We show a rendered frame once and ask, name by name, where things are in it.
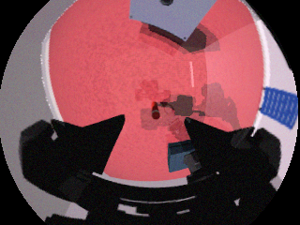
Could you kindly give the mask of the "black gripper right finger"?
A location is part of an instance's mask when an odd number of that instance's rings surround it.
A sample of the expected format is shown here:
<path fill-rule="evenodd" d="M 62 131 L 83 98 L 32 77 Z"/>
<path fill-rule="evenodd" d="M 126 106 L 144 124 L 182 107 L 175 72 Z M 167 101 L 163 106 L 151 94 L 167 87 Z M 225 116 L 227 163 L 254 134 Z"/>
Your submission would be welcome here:
<path fill-rule="evenodd" d="M 226 132 L 217 127 L 210 127 L 206 123 L 200 123 L 192 117 L 191 119 L 185 117 L 184 124 L 205 176 L 217 173 L 218 165 L 222 164 L 230 156 L 230 153 L 233 153 L 241 139 L 244 140 L 254 135 L 255 128 L 243 127 L 236 131 Z"/>

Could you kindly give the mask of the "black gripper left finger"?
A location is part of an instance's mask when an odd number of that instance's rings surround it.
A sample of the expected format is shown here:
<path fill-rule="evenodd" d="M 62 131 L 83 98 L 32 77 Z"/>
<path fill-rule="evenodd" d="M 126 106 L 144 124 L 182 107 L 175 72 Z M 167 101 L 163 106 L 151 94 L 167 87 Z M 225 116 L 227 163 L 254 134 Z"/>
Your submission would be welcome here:
<path fill-rule="evenodd" d="M 104 173 L 106 164 L 113 152 L 117 136 L 121 134 L 121 128 L 125 124 L 125 116 L 119 115 L 112 119 L 105 119 L 100 123 L 79 127 L 65 123 L 65 121 L 50 119 L 52 128 L 61 139 L 67 139 L 74 143 L 76 151 L 79 151 L 87 164 L 94 169 L 94 173 Z"/>

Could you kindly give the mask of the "red peg with white band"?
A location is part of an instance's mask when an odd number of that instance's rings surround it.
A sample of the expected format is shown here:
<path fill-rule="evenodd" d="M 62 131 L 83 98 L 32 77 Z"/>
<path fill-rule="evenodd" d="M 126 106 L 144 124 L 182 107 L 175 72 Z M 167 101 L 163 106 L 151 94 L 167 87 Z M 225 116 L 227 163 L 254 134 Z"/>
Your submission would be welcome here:
<path fill-rule="evenodd" d="M 161 117 L 160 110 L 158 109 L 158 103 L 153 101 L 153 119 L 158 120 Z"/>

